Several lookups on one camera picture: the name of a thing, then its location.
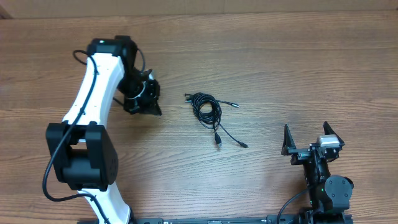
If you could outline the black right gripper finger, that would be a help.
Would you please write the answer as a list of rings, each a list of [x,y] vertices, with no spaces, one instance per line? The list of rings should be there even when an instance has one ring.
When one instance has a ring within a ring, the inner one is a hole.
[[[345,142],[339,137],[339,135],[337,135],[337,134],[334,132],[334,130],[331,128],[331,126],[328,124],[327,121],[325,121],[325,122],[323,123],[323,129],[324,129],[324,133],[325,133],[326,135],[332,135],[332,134],[334,134],[334,135],[337,137],[340,146],[344,146],[344,145],[345,145]]]
[[[296,145],[294,143],[294,139],[290,133],[289,125],[285,124],[284,126],[284,141],[282,144],[281,154],[283,156],[292,155],[296,150]]]

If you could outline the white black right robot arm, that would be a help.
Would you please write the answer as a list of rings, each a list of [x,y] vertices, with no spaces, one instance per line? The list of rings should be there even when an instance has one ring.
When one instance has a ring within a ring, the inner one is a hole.
[[[331,175],[328,165],[339,158],[345,142],[331,126],[323,123],[324,134],[307,148],[299,149],[294,143],[289,125],[284,126],[284,141],[281,154],[290,156],[293,166],[302,165],[307,188],[289,199],[277,214],[277,223],[353,223],[349,200],[354,183],[340,175]],[[301,208],[296,215],[283,215],[285,208],[303,194],[308,193],[310,206]]]

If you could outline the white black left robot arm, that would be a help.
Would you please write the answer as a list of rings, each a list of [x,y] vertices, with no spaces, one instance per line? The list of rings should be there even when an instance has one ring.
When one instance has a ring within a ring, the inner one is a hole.
[[[128,35],[93,39],[82,50],[85,76],[68,113],[50,123],[45,137],[50,153],[42,190],[53,202],[85,198],[95,223],[136,223],[116,183],[118,154],[106,130],[114,94],[129,114],[162,114],[160,85],[151,69],[136,68],[141,49]]]

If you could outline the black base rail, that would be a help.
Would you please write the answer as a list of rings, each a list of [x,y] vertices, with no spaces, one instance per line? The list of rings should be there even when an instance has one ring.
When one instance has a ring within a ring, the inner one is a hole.
[[[298,224],[308,223],[299,219],[299,215],[281,215],[279,223],[281,224]],[[98,220],[90,221],[78,221],[78,224],[99,224]],[[161,218],[138,218],[130,223],[138,224],[276,224],[277,215],[268,215],[262,218],[244,217],[244,218],[188,218],[188,219],[169,219],[163,220]],[[321,219],[320,221],[314,221],[312,223],[348,223],[353,224],[354,221],[351,215],[345,215],[343,218],[336,219]]]

